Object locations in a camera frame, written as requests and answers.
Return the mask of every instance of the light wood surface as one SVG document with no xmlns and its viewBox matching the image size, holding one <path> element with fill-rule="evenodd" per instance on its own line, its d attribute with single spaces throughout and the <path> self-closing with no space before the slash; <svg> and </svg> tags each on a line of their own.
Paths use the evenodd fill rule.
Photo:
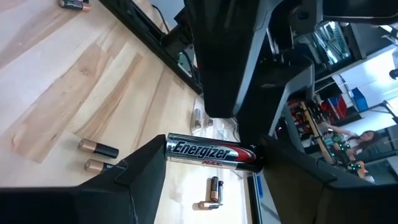
<svg viewBox="0 0 398 224">
<path fill-rule="evenodd" d="M 0 1 L 0 186 L 78 185 L 87 159 L 115 164 L 157 134 L 190 134 L 196 94 L 99 1 L 90 12 L 56 0 Z M 136 1 L 164 30 L 147 0 Z M 81 138 L 120 150 L 107 159 Z M 167 164 L 155 223 L 251 223 L 244 181 L 230 170 Z M 196 211 L 208 178 L 224 205 Z"/>
</svg>

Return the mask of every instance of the robotic arm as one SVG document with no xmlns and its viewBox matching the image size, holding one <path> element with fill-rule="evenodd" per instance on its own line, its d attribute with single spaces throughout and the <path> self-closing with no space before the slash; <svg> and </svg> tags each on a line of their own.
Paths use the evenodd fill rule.
<svg viewBox="0 0 398 224">
<path fill-rule="evenodd" d="M 398 197 L 397 186 L 370 184 L 269 134 L 286 100 L 311 98 L 313 93 L 313 65 L 294 51 L 293 33 L 313 32 L 324 20 L 397 22 L 398 2 L 185 0 L 185 5 L 206 112 L 218 118 L 235 116 L 242 141 L 221 146 L 201 139 L 201 144 L 217 149 L 219 157 L 207 160 L 256 172 L 262 169 L 282 223 L 395 220 L 389 206 Z M 165 135 L 158 135 L 117 166 L 76 187 L 0 189 L 0 221 L 152 224 L 167 152 L 181 152 L 177 144 L 168 148 L 167 142 Z M 251 144 L 257 149 L 246 147 Z M 204 153 L 204 147 L 198 153 Z M 239 150 L 251 156 L 242 161 L 236 157 Z"/>
</svg>

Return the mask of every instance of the copper-top battery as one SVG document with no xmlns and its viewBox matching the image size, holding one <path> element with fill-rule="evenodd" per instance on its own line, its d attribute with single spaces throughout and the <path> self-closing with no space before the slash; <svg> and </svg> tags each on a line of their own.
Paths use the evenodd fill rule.
<svg viewBox="0 0 398 224">
<path fill-rule="evenodd" d="M 119 149 L 115 149 L 111 146 L 105 146 L 104 144 L 90 141 L 88 139 L 82 139 L 78 148 L 86 152 L 108 156 L 113 159 L 117 158 L 119 155 Z"/>
<path fill-rule="evenodd" d="M 219 205 L 217 202 L 199 202 L 198 207 L 200 209 L 212 210 L 218 208 Z"/>
<path fill-rule="evenodd" d="M 210 200 L 212 202 L 218 202 L 218 177 L 211 178 Z"/>
<path fill-rule="evenodd" d="M 85 170 L 88 172 L 92 172 L 95 174 L 102 174 L 110 168 L 113 168 L 114 165 L 108 164 L 106 162 L 96 161 L 94 159 L 87 160 L 85 164 Z"/>
<path fill-rule="evenodd" d="M 171 162 L 251 172 L 260 172 L 264 165 L 263 151 L 255 145 L 170 133 L 166 147 Z"/>
</svg>

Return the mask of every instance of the black and copper battery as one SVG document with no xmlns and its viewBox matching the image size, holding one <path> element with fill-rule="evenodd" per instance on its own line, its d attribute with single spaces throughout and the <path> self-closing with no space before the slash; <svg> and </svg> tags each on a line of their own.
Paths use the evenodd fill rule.
<svg viewBox="0 0 398 224">
<path fill-rule="evenodd" d="M 87 12 L 90 10 L 90 4 L 88 0 L 78 1 L 78 0 L 59 0 L 59 4 L 64 9 L 73 9 L 77 11 Z"/>
<path fill-rule="evenodd" d="M 199 202 L 198 207 L 203 210 L 212 210 L 219 207 L 217 202 Z"/>
<path fill-rule="evenodd" d="M 102 174 L 110 168 L 113 168 L 114 165 L 108 164 L 106 162 L 96 161 L 94 159 L 87 160 L 85 164 L 85 170 L 88 172 L 92 172 L 95 174 Z"/>
<path fill-rule="evenodd" d="M 119 155 L 119 149 L 115 149 L 111 146 L 105 146 L 104 144 L 90 141 L 88 139 L 82 139 L 78 148 L 86 152 L 100 154 L 113 159 L 117 158 Z"/>
<path fill-rule="evenodd" d="M 218 177 L 211 178 L 210 200 L 212 202 L 218 202 Z"/>
<path fill-rule="evenodd" d="M 255 145 L 170 133 L 166 147 L 170 162 L 251 172 L 260 172 L 264 165 L 263 151 Z"/>
<path fill-rule="evenodd" d="M 218 205 L 222 206 L 223 205 L 223 185 L 224 182 L 220 180 L 218 182 Z"/>
</svg>

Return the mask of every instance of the person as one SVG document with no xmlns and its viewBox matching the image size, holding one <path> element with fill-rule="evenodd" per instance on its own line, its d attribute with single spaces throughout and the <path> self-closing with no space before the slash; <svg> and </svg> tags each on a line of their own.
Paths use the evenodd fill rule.
<svg viewBox="0 0 398 224">
<path fill-rule="evenodd" d="M 332 126 L 327 123 L 323 125 L 325 125 L 328 129 L 333 130 L 333 132 L 336 134 L 342 134 L 346 136 L 345 142 L 348 143 L 349 146 L 351 147 L 350 149 L 347 150 L 347 155 L 350 156 L 350 158 L 353 158 L 352 156 L 358 155 L 359 153 L 363 152 L 370 145 L 378 142 L 378 140 L 381 139 L 381 135 L 375 131 L 365 131 L 364 133 L 358 136 L 356 133 L 341 129 L 336 126 Z M 334 144 L 333 147 L 336 150 L 340 150 L 338 144 Z M 315 152 L 320 151 L 320 147 L 319 145 L 316 144 L 304 148 L 304 151 L 306 154 L 313 154 Z"/>
</svg>

